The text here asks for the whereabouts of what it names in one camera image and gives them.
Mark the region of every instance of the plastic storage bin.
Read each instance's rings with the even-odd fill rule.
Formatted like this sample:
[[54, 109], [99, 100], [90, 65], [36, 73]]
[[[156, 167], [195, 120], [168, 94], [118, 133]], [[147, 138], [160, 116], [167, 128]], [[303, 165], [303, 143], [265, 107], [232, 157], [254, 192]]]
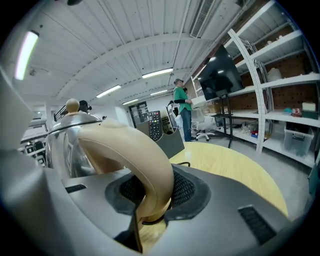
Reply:
[[287, 122], [284, 127], [283, 147], [286, 151], [304, 158], [308, 154], [313, 138], [314, 132], [310, 126]]

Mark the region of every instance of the monitor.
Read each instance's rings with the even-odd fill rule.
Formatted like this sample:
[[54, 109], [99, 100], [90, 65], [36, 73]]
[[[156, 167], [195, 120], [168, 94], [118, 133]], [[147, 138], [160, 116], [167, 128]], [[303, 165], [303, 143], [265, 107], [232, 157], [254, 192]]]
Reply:
[[244, 88], [240, 74], [222, 45], [197, 78], [207, 101]]

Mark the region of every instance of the air vent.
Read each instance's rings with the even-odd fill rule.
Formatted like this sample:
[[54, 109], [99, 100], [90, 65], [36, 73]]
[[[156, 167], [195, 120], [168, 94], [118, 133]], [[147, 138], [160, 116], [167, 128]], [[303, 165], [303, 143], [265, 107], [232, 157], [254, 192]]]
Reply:
[[65, 190], [68, 192], [68, 194], [72, 193], [72, 192], [76, 192], [79, 190], [84, 190], [87, 187], [85, 185], [79, 184], [79, 185], [75, 185], [75, 186], [68, 186], [65, 188]]
[[198, 8], [195, 19], [192, 23], [190, 36], [192, 38], [197, 38], [199, 32], [206, 21], [206, 18], [209, 14], [210, 8], [213, 4], [214, 0], [202, 0], [200, 3], [200, 8]]
[[277, 234], [252, 205], [241, 207], [238, 212], [260, 245]]

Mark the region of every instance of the black button panel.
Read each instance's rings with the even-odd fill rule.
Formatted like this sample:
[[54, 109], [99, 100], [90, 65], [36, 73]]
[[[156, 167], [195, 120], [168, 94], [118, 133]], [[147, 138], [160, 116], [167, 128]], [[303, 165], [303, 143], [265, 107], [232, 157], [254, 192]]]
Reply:
[[154, 141], [161, 138], [160, 111], [149, 112], [149, 137]]

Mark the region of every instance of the white office chair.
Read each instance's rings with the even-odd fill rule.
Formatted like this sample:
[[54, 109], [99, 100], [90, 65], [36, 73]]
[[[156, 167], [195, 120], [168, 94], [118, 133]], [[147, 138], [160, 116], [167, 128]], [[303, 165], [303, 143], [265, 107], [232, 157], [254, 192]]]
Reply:
[[215, 124], [213, 122], [213, 117], [211, 116], [204, 116], [200, 108], [194, 108], [191, 111], [191, 129], [196, 131], [203, 131], [198, 132], [196, 134], [195, 140], [197, 141], [199, 138], [206, 137], [206, 141], [210, 140], [208, 135], [215, 135], [212, 132], [206, 132], [205, 130], [213, 127]]

